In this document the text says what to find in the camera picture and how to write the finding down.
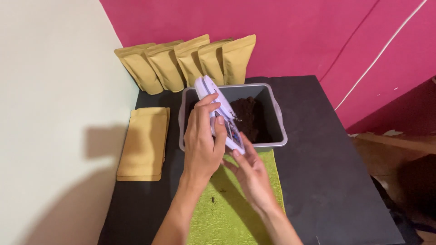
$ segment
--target black tabletop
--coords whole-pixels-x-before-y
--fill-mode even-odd
[[[315,76],[246,79],[268,83],[288,143],[274,150],[286,215],[306,245],[400,244],[397,230],[360,156]],[[136,108],[170,107],[162,179],[117,181],[99,245],[150,244],[183,171],[177,122],[182,92],[148,95]]]

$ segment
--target gray plastic tub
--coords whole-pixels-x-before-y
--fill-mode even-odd
[[[235,101],[241,98],[253,98],[262,102],[266,117],[266,127],[272,137],[271,143],[253,144],[257,152],[270,151],[273,148],[284,146],[288,142],[288,137],[283,127],[282,111],[279,104],[274,98],[271,87],[266,83],[253,83],[242,85],[224,85],[219,86],[219,89],[224,94],[228,102]],[[185,151],[183,135],[185,134],[189,115],[189,106],[198,101],[198,96],[194,87],[185,88],[182,95],[182,105],[179,110],[179,127],[180,138],[179,146],[182,151]]]

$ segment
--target forearm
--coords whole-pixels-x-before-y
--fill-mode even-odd
[[[182,245],[186,243],[189,224],[205,184],[182,175],[170,209],[163,219],[152,245]]]
[[[262,211],[260,217],[274,245],[303,245],[280,206]]]

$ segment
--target white cable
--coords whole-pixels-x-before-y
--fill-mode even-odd
[[[401,24],[400,28],[398,28],[398,30],[394,33],[394,35],[391,37],[391,39],[389,39],[389,41],[386,43],[386,45],[383,47],[383,49],[377,55],[375,60],[371,63],[371,65],[368,67],[368,69],[366,69],[366,71],[363,73],[363,75],[360,76],[359,80],[357,80],[357,82],[354,84],[354,86],[350,89],[350,91],[348,91],[347,95],[342,99],[342,101],[339,103],[339,105],[337,105],[337,107],[334,110],[337,110],[339,108],[339,106],[342,105],[344,100],[348,97],[348,95],[351,93],[351,91],[353,91],[353,89],[360,82],[360,80],[362,80],[362,78],[366,75],[366,73],[369,71],[369,69],[371,69],[371,67],[376,63],[378,58],[381,56],[381,54],[383,54],[385,49],[388,47],[388,45],[391,43],[391,41],[395,38],[395,36],[400,32],[400,30],[403,28],[403,26],[410,20],[410,18],[412,18],[412,16],[414,16],[416,14],[416,12],[418,12],[418,10],[426,3],[426,1],[427,0],[422,1],[422,3],[410,14],[410,16],[407,17],[407,19],[403,22],[403,24]]]

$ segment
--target green cloth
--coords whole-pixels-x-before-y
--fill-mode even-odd
[[[259,153],[280,206],[283,194],[273,150]],[[230,156],[225,159],[234,163]],[[210,179],[192,216],[189,245],[272,244],[262,220],[248,204],[235,175],[220,166]]]

